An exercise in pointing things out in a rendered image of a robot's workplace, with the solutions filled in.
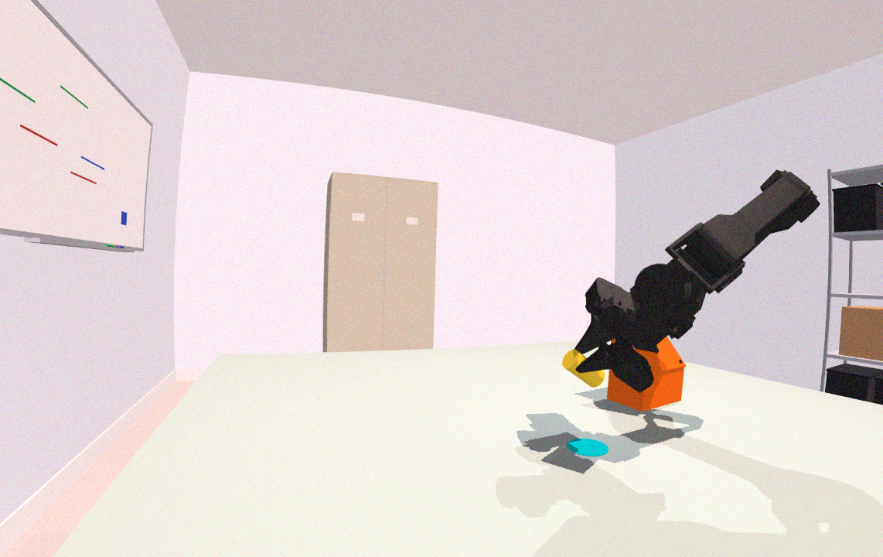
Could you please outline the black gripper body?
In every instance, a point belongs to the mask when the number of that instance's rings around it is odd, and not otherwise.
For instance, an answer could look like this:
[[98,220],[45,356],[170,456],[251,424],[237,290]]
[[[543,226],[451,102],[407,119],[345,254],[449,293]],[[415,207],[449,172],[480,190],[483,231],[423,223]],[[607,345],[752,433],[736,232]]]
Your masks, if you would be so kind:
[[663,332],[669,328],[668,320],[671,318],[665,313],[649,313],[643,308],[642,315],[637,317],[628,330],[619,334],[612,330],[615,342],[608,345],[612,373],[639,393],[653,385],[654,376],[649,361],[642,354],[637,353],[632,345],[642,348],[646,345],[643,338],[649,336],[649,333],[658,327]]

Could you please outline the cyan circle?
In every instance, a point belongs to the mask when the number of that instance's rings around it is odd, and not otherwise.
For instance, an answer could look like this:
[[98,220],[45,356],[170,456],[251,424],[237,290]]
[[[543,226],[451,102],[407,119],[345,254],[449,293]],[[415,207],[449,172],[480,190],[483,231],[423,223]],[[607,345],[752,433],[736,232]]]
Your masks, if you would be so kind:
[[570,451],[586,457],[599,457],[605,455],[609,448],[603,442],[592,439],[572,439],[568,441]]

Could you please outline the yellow cylinder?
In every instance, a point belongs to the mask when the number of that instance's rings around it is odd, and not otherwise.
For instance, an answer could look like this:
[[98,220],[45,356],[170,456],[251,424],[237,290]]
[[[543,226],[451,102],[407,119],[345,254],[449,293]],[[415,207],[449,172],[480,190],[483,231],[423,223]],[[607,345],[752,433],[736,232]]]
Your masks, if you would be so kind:
[[583,383],[590,385],[591,388],[598,387],[601,383],[603,383],[605,378],[604,371],[587,371],[587,373],[578,373],[576,371],[576,367],[579,364],[584,362],[586,357],[576,350],[571,350],[563,357],[563,369],[571,371],[577,378],[580,378]]

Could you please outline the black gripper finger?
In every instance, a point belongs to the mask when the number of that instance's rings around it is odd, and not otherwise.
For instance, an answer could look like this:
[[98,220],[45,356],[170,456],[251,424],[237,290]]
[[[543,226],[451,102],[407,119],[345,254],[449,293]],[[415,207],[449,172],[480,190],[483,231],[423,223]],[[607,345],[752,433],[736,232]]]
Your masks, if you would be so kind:
[[609,326],[598,320],[597,315],[591,314],[591,323],[574,349],[581,354],[586,354],[599,347],[600,339],[608,343],[610,340],[614,340],[615,336]]
[[576,367],[578,373],[587,373],[587,371],[603,371],[610,370],[610,349],[608,344],[603,340],[599,340],[599,349],[591,356],[586,357],[585,361]]

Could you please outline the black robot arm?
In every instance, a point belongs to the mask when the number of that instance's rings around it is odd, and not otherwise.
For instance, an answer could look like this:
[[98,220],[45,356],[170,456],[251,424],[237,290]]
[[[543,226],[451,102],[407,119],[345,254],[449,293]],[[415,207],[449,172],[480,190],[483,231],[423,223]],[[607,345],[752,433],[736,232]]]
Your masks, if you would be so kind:
[[693,327],[706,292],[727,288],[742,274],[742,259],[768,235],[789,230],[798,220],[802,223],[820,205],[808,183],[785,170],[776,170],[760,188],[762,193],[738,212],[700,222],[669,244],[665,251],[673,258],[668,264],[642,269],[635,281],[637,306],[631,292],[598,276],[585,293],[588,313],[598,315],[618,334],[628,330],[643,308],[667,314],[669,328],[656,328],[643,338],[642,348],[633,344],[637,350],[658,353],[657,344],[668,335],[680,339]]

